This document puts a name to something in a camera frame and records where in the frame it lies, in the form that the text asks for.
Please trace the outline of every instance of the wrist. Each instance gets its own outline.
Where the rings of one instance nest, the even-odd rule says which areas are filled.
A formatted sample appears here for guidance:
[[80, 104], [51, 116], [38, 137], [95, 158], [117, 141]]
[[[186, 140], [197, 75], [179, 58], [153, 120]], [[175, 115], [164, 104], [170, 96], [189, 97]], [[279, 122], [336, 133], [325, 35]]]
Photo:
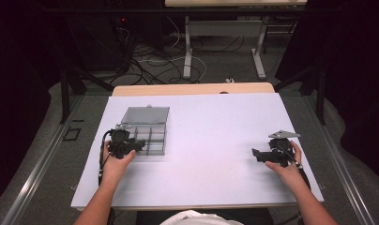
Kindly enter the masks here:
[[292, 193], [295, 195], [295, 197], [302, 196], [308, 192], [311, 193], [311, 190], [309, 189], [309, 187], [307, 186], [307, 184], [304, 181], [299, 182], [295, 186], [292, 186], [292, 188], [290, 188], [290, 189], [291, 189]]
[[112, 182], [105, 179], [101, 181], [99, 188], [115, 192], [118, 185], [119, 185], [119, 182], [116, 183], [116, 182]]

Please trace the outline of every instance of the metal frame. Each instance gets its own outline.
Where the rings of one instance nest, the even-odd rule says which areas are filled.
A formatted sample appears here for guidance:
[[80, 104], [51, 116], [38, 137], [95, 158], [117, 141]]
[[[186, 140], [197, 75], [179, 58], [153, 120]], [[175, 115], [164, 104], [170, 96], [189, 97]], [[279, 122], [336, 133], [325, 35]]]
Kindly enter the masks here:
[[251, 49], [254, 65], [256, 66], [259, 79], [265, 79], [265, 71], [260, 51], [263, 48], [263, 40], [267, 27], [268, 17], [263, 17], [261, 21], [190, 21], [186, 16], [186, 57], [184, 66], [184, 78], [190, 77], [190, 65], [192, 48], [190, 46], [191, 36], [243, 36], [257, 37], [257, 46]]
[[[76, 113], [83, 101], [83, 96], [76, 97], [72, 102], [72, 114], [67, 118], [70, 121], [70, 118]], [[52, 163], [53, 157], [58, 150], [58, 147], [63, 140], [64, 134], [69, 128], [69, 123], [60, 125], [55, 132], [52, 141], [50, 142], [48, 148], [40, 156], [37, 164], [35, 165], [34, 170], [32, 170], [28, 179], [26, 180], [23, 188], [20, 191], [20, 194], [17, 196], [17, 199], [11, 205], [8, 213], [5, 216], [5, 219], [2, 222], [2, 225], [12, 225], [19, 224], [23, 213], [25, 212], [26, 207], [31, 202], [32, 197], [38, 189], [38, 186], [47, 172], [50, 164]]]
[[340, 8], [242, 8], [242, 7], [191, 7], [191, 8], [150, 8], [150, 9], [80, 9], [47, 8], [37, 3], [38, 9], [54, 16], [94, 16], [126, 15], [138, 16], [332, 16], [341, 12]]
[[[304, 97], [306, 105], [309, 109], [309, 112], [313, 112], [314, 102], [311, 97]], [[341, 184], [344, 188], [345, 193], [347, 194], [348, 200], [354, 208], [354, 212], [358, 217], [360, 224], [375, 224], [371, 213], [369, 212], [367, 206], [362, 200], [362, 197], [354, 183], [350, 173], [345, 167], [345, 161], [341, 156], [336, 144], [332, 141], [329, 132], [327, 131], [326, 126], [319, 123], [319, 118], [317, 116], [312, 116], [315, 125], [320, 128], [320, 131], [323, 135], [325, 143], [327, 145], [328, 153], [330, 156], [330, 161], [332, 162], [333, 167], [335, 168], [336, 173], [338, 174]]]

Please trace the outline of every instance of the hand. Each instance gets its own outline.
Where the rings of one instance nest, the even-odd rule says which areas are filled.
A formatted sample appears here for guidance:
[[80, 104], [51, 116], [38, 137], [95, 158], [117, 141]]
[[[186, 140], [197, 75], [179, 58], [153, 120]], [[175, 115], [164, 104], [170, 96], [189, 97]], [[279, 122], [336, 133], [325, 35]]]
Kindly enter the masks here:
[[[298, 145], [291, 141], [291, 145], [295, 149], [295, 160], [301, 164], [301, 150], [298, 147]], [[276, 172], [279, 176], [282, 182], [291, 189], [292, 192], [296, 191], [299, 188], [303, 188], [303, 185], [306, 185], [304, 182], [303, 177], [301, 176], [297, 166], [292, 162], [287, 167], [281, 167], [278, 164], [275, 164], [273, 162], [267, 161], [265, 165]]]
[[131, 150], [128, 155], [124, 158], [119, 159], [110, 155], [108, 151], [108, 146], [111, 141], [107, 141], [104, 143], [104, 160], [105, 161], [103, 175], [102, 175], [102, 185], [106, 185], [109, 188], [116, 189], [122, 177], [125, 175], [126, 168], [133, 161], [136, 151]]

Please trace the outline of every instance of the desk leg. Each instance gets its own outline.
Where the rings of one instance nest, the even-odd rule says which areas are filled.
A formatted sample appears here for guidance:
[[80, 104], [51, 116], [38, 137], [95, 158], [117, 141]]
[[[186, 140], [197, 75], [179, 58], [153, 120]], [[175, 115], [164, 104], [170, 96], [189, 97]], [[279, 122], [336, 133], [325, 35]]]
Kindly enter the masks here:
[[192, 60], [192, 49], [190, 47], [190, 18], [186, 16], [186, 59], [184, 61], [183, 78], [190, 77], [190, 65]]
[[254, 65], [256, 66], [257, 76], [260, 80], [265, 79], [265, 71], [263, 68], [262, 60], [260, 59], [260, 51], [263, 48], [263, 41], [265, 38], [265, 30], [268, 24], [268, 17], [263, 17], [262, 25], [260, 26], [259, 36], [257, 39], [256, 49], [251, 49], [251, 54], [253, 55]]

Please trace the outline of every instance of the black cable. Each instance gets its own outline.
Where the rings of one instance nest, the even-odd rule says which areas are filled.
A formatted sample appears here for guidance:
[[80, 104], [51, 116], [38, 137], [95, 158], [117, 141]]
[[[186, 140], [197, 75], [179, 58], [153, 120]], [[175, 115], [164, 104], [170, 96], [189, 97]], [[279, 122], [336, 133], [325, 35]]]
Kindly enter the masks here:
[[[288, 152], [286, 152], [284, 149], [282, 149], [280, 146], [277, 146], [277, 147], [294, 162], [294, 164], [297, 166], [298, 171], [300, 172], [301, 177], [303, 177], [303, 180], [306, 183], [307, 187], [309, 187], [309, 189], [311, 190], [311, 184], [310, 184], [309, 178], [307, 177], [306, 173], [304, 172], [303, 166], [298, 161], [296, 161], [296, 159], [294, 157], [292, 157]], [[301, 217], [301, 212], [298, 212], [297, 215], [284, 220], [283, 222], [279, 223], [279, 225], [286, 224], [286, 223], [288, 223], [288, 222], [290, 222], [296, 218], [299, 218], [299, 221], [298, 221], [299, 225], [304, 224], [303, 218]]]
[[159, 84], [166, 84], [166, 82], [161, 81], [160, 79], [152, 75], [150, 72], [148, 72], [146, 69], [144, 69], [137, 60], [132, 59], [132, 61], [133, 61], [133, 64], [135, 64], [136, 67], [139, 68], [142, 74], [144, 75], [144, 80], [147, 82], [147, 84], [151, 84], [153, 82], [156, 82]]
[[120, 211], [120, 213], [118, 213], [114, 219], [117, 219], [120, 215], [122, 215], [123, 211]]
[[[172, 49], [172, 48], [175, 48], [175, 49], [178, 49], [179, 52], [177, 52], [176, 54], [172, 55], [172, 57], [175, 57], [175, 56], [178, 56], [179, 54], [181, 54], [183, 51], [186, 50], [186, 46], [184, 44], [184, 38], [181, 40], [181, 41], [178, 41], [175, 45], [171, 46], [169, 49]], [[165, 45], [168, 45], [169, 43], [173, 42], [173, 41], [176, 41], [175, 39], [173, 39], [171, 37], [171, 40], [170, 41], [167, 41], [165, 43]]]
[[[201, 46], [200, 47], [194, 47], [193, 46], [193, 42], [196, 42], [196, 41], [198, 41], [198, 42], [200, 42], [201, 43]], [[191, 40], [190, 40], [190, 47], [193, 49], [193, 50], [197, 50], [197, 49], [201, 49], [202, 47], [204, 47], [204, 42], [201, 40], [201, 39], [194, 39], [194, 38], [192, 38]]]
[[[99, 151], [99, 185], [101, 185], [102, 181], [102, 175], [103, 175], [103, 170], [104, 170], [104, 165], [107, 162], [108, 157], [111, 155], [111, 153], [108, 154], [107, 158], [104, 160], [104, 144], [105, 144], [105, 138], [107, 137], [108, 134], [113, 133], [113, 129], [108, 130], [107, 132], [104, 133], [102, 136], [102, 142], [101, 142], [101, 147]], [[115, 211], [111, 207], [110, 208], [110, 213], [108, 215], [108, 220], [107, 220], [107, 225], [114, 225], [114, 219], [115, 219]]]
[[287, 218], [287, 219], [285, 219], [284, 221], [279, 222], [279, 223], [277, 223], [277, 224], [275, 224], [275, 225], [283, 225], [283, 224], [286, 224], [286, 223], [288, 223], [288, 222], [290, 222], [290, 221], [292, 221], [292, 220], [294, 220], [294, 219], [297, 219], [297, 218], [301, 218], [300, 213], [298, 213], [298, 214], [296, 214], [296, 215], [294, 215], [294, 216], [292, 216], [292, 217], [290, 217], [290, 218]]
[[135, 81], [135, 82], [129, 84], [129, 85], [135, 85], [135, 84], [139, 83], [139, 82], [143, 79], [143, 76], [142, 76], [141, 74], [136, 74], [136, 73], [125, 73], [125, 74], [123, 74], [123, 75], [121, 75], [121, 76], [115, 76], [112, 80], [110, 80], [110, 85], [113, 85], [113, 82], [116, 81], [116, 79], [121, 78], [121, 77], [124, 77], [124, 76], [130, 76], [130, 75], [131, 75], [131, 76], [138, 76], [139, 79], [138, 79], [137, 81]]
[[178, 78], [169, 79], [169, 83], [178, 83], [180, 81], [186, 81], [189, 83], [200, 83], [199, 79], [201, 78], [201, 71], [199, 71], [199, 69], [197, 67], [194, 67], [194, 66], [188, 66], [188, 65], [183, 65], [183, 66], [184, 67], [191, 67], [191, 68], [195, 69], [198, 72], [198, 79], [195, 81], [191, 81], [190, 79], [185, 79], [180, 75], [180, 77], [178, 77]]
[[230, 48], [241, 36], [238, 36], [233, 42], [231, 42], [231, 44], [229, 44], [227, 47], [225, 47], [224, 49], [221, 49], [221, 50], [201, 50], [200, 48], [199, 49], [196, 49], [196, 48], [192, 48], [195, 52], [199, 52], [199, 53], [224, 53], [224, 52], [235, 52], [237, 50], [239, 50], [240, 48], [242, 48], [244, 42], [245, 42], [245, 37], [242, 36], [242, 41], [240, 43], [240, 45], [238, 47], [236, 47], [236, 49], [234, 50], [227, 50], [228, 48]]

